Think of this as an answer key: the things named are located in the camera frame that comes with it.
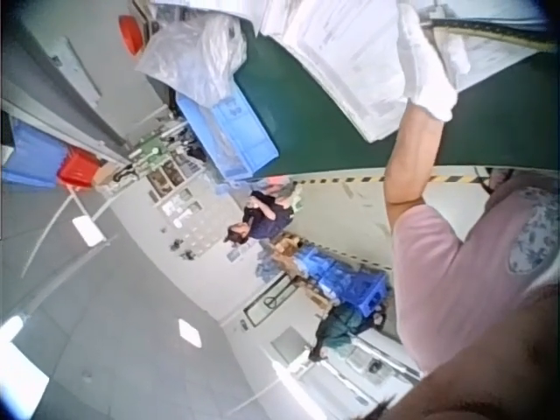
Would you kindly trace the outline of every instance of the yellow and black warning tape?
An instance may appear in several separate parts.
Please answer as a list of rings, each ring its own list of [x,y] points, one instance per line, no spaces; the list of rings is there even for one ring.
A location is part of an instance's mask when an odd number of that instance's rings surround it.
[[[296,184],[352,184],[352,183],[370,183],[370,182],[383,182],[385,177],[345,177],[345,178],[311,178],[296,180]],[[488,177],[474,177],[474,176],[445,176],[433,175],[430,177],[430,182],[437,183],[453,183],[460,184],[480,184],[486,183]]]
[[[283,237],[288,238],[288,239],[292,239],[294,241],[302,242],[304,245],[312,245],[313,247],[317,247],[319,249],[322,249],[325,252],[328,252],[329,254],[336,254],[337,256],[343,256],[345,258],[350,258],[351,260],[354,260],[354,261],[359,262],[361,264],[367,265],[368,267],[373,267],[373,268],[376,268],[376,269],[382,269],[382,270],[385,270],[385,271],[391,271],[393,269],[392,267],[379,264],[378,262],[373,262],[373,261],[370,261],[370,260],[365,259],[365,258],[360,258],[357,255],[348,254],[347,252],[342,252],[342,251],[339,251],[339,250],[334,249],[334,248],[323,246],[320,243],[316,243],[314,241],[309,241],[309,240],[299,236],[298,234],[291,234],[291,233],[288,233],[288,232],[284,232]]]

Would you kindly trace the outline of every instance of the pink shirt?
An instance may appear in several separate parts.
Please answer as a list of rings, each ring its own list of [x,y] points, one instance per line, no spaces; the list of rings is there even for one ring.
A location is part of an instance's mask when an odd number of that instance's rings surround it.
[[[397,328],[424,372],[506,317],[555,259],[553,191],[549,178],[511,179],[491,196],[464,242],[433,207],[415,206],[398,219],[393,235]],[[556,243],[552,236],[539,240],[543,229],[550,230],[543,227],[543,214],[550,218],[555,209]],[[536,235],[536,242],[547,244],[544,251],[526,245]]]

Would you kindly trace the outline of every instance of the pink sleeve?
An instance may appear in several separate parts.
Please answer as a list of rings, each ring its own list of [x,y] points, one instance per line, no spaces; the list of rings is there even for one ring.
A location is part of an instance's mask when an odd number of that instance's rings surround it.
[[[395,295],[429,293],[452,265],[461,241],[433,207],[412,207],[396,221],[393,232]]]

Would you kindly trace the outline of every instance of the green table surface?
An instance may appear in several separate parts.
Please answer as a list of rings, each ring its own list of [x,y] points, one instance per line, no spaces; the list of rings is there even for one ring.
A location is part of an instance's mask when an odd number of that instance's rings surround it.
[[[257,177],[385,166],[395,134],[367,143],[296,59],[245,33],[235,79],[280,152]],[[558,57],[537,54],[462,92],[437,165],[558,169]]]

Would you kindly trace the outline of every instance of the black cable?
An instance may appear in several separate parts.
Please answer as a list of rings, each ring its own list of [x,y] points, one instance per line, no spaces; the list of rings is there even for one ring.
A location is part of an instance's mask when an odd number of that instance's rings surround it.
[[[508,42],[538,51],[557,51],[557,36],[551,31],[536,31],[517,25],[495,24],[470,19],[432,19],[431,28],[441,28],[449,33]]]
[[[476,173],[476,176],[479,179],[479,183],[480,183],[480,186],[482,187],[482,189],[484,191],[486,191],[488,193],[488,195],[492,195],[494,190],[484,183],[484,179],[479,174],[479,168],[474,166],[474,172]],[[488,175],[490,175],[491,173],[492,173],[492,168],[489,168],[488,169]]]

